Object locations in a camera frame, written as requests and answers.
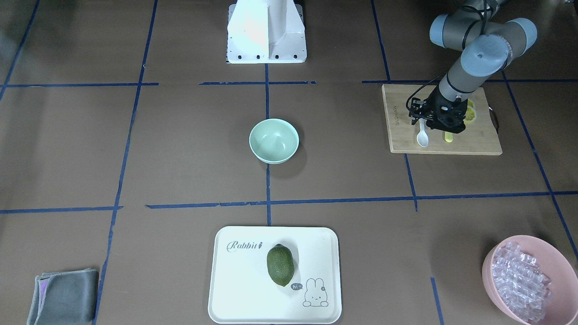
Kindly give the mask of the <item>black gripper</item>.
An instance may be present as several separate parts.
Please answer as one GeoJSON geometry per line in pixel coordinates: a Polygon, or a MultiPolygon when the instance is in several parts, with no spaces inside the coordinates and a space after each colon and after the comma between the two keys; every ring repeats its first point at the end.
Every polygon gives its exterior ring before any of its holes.
{"type": "Polygon", "coordinates": [[[424,121],[426,126],[444,132],[459,134],[465,131],[465,113],[468,101],[455,98],[446,99],[439,88],[435,88],[427,100],[411,97],[409,99],[409,117],[411,125],[424,121]]]}

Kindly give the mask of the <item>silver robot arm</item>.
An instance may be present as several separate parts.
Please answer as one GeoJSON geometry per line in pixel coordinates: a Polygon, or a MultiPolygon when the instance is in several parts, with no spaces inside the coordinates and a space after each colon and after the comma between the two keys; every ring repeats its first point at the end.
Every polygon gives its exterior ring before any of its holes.
{"type": "Polygon", "coordinates": [[[503,0],[466,0],[455,13],[435,18],[429,30],[431,42],[461,55],[426,99],[415,95],[407,99],[411,124],[425,121],[431,129],[464,131],[470,96],[535,44],[537,27],[531,20],[491,22],[504,4],[503,0]]]}

